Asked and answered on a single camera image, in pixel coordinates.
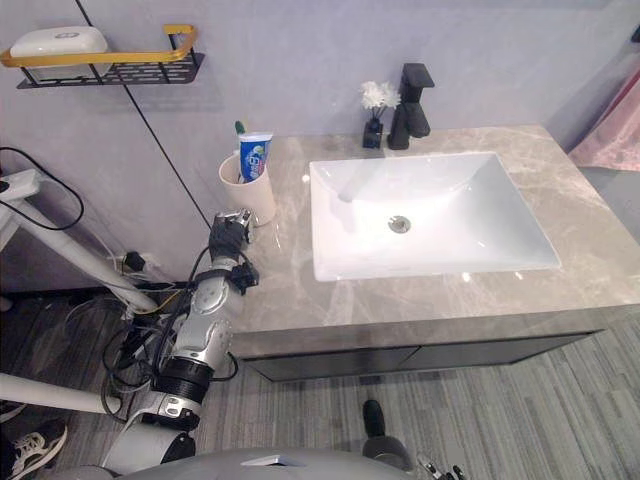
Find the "white sink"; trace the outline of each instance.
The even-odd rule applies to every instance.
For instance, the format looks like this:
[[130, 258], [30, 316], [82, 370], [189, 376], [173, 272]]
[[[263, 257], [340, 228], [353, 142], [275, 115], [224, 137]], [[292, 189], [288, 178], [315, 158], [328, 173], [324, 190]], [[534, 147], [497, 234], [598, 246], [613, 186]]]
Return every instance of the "white sink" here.
[[559, 267], [498, 155], [310, 163], [319, 281]]

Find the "white flower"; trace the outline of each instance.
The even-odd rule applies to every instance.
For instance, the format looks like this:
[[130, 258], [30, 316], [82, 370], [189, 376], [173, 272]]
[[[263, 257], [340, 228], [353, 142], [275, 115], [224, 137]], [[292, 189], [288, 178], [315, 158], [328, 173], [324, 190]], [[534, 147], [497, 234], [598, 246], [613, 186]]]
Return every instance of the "white flower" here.
[[395, 107], [400, 103], [400, 94], [389, 82], [378, 85], [376, 82], [364, 82], [362, 91], [362, 106], [364, 108]]
[[382, 91], [382, 102], [385, 107], [395, 107], [400, 103], [400, 94], [393, 88], [393, 85], [389, 82], [384, 82], [380, 87]]
[[384, 94], [376, 82], [364, 82], [360, 89], [364, 108], [381, 107], [384, 104]]

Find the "white soap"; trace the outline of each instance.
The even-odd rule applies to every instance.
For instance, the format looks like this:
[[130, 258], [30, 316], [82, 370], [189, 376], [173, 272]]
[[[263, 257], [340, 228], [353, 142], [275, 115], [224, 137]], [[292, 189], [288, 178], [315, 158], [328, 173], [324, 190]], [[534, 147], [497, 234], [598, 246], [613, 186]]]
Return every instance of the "white soap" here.
[[[104, 53], [109, 46], [95, 27], [59, 27], [35, 30], [18, 39], [11, 47], [12, 57], [40, 55], [64, 55], [67, 53]], [[94, 64], [98, 74], [104, 75], [110, 63]], [[29, 72], [37, 80], [76, 77], [93, 77], [89, 65], [59, 65], [55, 67], [30, 67]]]

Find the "white pole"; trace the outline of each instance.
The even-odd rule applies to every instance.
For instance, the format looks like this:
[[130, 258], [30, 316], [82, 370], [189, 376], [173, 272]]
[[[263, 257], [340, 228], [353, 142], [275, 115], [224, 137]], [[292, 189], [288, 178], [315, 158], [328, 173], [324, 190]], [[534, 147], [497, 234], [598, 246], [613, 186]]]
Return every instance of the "white pole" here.
[[[11, 202], [11, 204], [19, 208], [25, 215], [28, 215], [43, 225], [55, 227], [47, 217], [30, 203], [19, 201]], [[100, 282], [107, 282], [104, 285], [109, 290], [127, 300], [136, 309], [153, 310], [157, 307], [157, 304], [153, 300], [136, 290], [130, 282], [118, 275], [106, 262], [93, 255], [63, 231], [41, 228], [20, 215], [13, 215], [13, 219], [17, 221], [22, 228], [38, 238], [49, 248], [53, 249], [56, 253], [66, 258], [69, 262], [73, 263], [80, 270], [88, 273]]]
[[[14, 377], [6, 373], [0, 373], [0, 398], [12, 402], [66, 408], [79, 412], [106, 413], [102, 407], [100, 395]], [[112, 412], [117, 412], [120, 409], [120, 399], [106, 397], [106, 402]]]

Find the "gray wall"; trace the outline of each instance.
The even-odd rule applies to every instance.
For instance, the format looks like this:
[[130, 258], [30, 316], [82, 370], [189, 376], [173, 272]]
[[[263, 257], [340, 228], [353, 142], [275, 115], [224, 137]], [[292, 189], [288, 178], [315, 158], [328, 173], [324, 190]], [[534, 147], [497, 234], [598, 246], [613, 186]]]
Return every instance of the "gray wall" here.
[[[225, 202], [216, 172], [234, 147], [234, 120], [277, 135], [359, 132], [359, 84], [397, 83], [406, 61], [424, 62], [434, 78], [423, 95], [433, 128], [541, 123], [570, 148], [631, 70], [640, 18], [636, 0], [83, 4], [114, 49], [166, 48], [164, 23], [198, 27], [207, 59], [193, 84], [131, 90], [209, 215]], [[0, 5], [2, 48], [30, 30], [83, 24], [72, 0]], [[206, 228], [123, 89], [19, 91], [20, 80], [0, 69], [0, 142], [75, 185], [91, 202], [86, 225], [118, 252], [151, 252], [184, 279]], [[5, 170], [16, 167], [2, 159]], [[2, 275], [5, 291], [91, 283], [64, 264], [43, 272], [38, 265], [53, 255], [44, 248], [16, 250], [2, 254], [11, 266], [3, 272], [13, 272]]]

